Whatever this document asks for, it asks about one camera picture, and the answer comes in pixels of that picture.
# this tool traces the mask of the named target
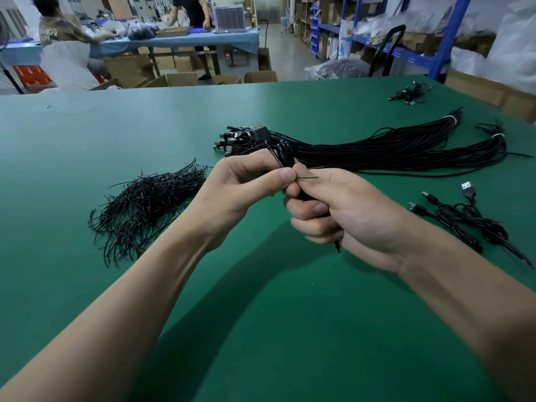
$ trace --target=finger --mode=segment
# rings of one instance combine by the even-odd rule
[[[311,220],[299,220],[293,217],[291,224],[302,234],[311,237],[322,237],[340,229],[339,224],[331,216]]]
[[[299,220],[315,219],[318,216],[323,216],[328,212],[327,204],[318,200],[303,200],[285,197],[283,199],[286,209]]]
[[[334,231],[331,234],[328,234],[323,237],[311,237],[311,236],[305,236],[309,241],[312,241],[313,243],[317,244],[330,244],[334,243],[336,241],[342,240],[344,237],[344,231],[343,230],[337,230]]]
[[[341,207],[341,204],[351,199],[349,189],[339,183],[331,182],[329,174],[318,175],[308,170],[305,165],[297,163],[293,166],[298,177],[319,176],[313,179],[299,179],[298,184],[301,190],[321,202],[326,203],[329,207]]]
[[[238,185],[239,200],[242,205],[251,206],[267,196],[275,195],[295,179],[296,173],[292,168],[272,170],[251,182]]]
[[[231,158],[249,174],[257,175],[261,172],[281,168],[272,153],[267,149],[260,149],[249,155],[238,155]]]
[[[289,197],[297,197],[300,194],[300,185],[298,182],[292,182],[289,186],[283,189],[283,194]]]

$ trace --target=black wire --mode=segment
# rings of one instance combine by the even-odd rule
[[[342,168],[370,175],[428,178],[466,175],[502,162],[506,155],[517,155],[506,151],[504,128],[500,123],[476,125],[477,129],[491,135],[487,140],[445,149],[462,116],[461,109],[458,109],[436,121],[402,128],[380,128],[368,138],[338,145],[311,145],[267,128],[262,128],[266,134],[259,141],[255,135],[257,130],[230,128],[234,132],[225,134],[215,149],[224,150],[227,155],[244,155],[266,147],[281,161],[277,153],[278,144],[287,141],[293,156],[307,168]],[[422,174],[442,169],[465,170],[439,175]]]

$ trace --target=clear plastic container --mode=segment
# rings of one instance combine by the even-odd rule
[[[215,32],[246,31],[244,7],[241,5],[213,7]]]

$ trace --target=patterned shirt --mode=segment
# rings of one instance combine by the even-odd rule
[[[79,40],[84,43],[96,43],[75,24],[63,17],[42,16],[39,20],[39,38],[42,46],[59,40]]]

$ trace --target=plastic bag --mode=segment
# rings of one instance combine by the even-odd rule
[[[456,36],[473,36],[477,32],[477,17],[478,13],[465,14]]]
[[[450,65],[461,73],[479,76],[479,69],[486,58],[479,53],[453,47],[450,53]]]
[[[355,35],[366,35],[372,38],[388,33],[391,28],[405,25],[408,32],[430,32],[430,20],[433,14],[426,11],[402,11],[396,15],[379,14],[358,22],[354,29]]]
[[[369,70],[370,65],[358,59],[330,60],[320,65],[305,68],[305,71],[313,79],[365,78],[368,76]]]
[[[350,49],[352,47],[352,29],[354,28],[354,21],[342,20],[340,22],[339,30],[339,51],[337,59],[344,59],[350,56]]]
[[[90,45],[77,40],[53,42],[43,48],[41,67],[59,89],[89,90],[99,85],[87,69]]]
[[[151,40],[157,37],[160,27],[155,23],[142,22],[129,26],[126,36],[130,40]]]
[[[506,6],[488,58],[514,52],[536,52],[536,0],[517,0]]]

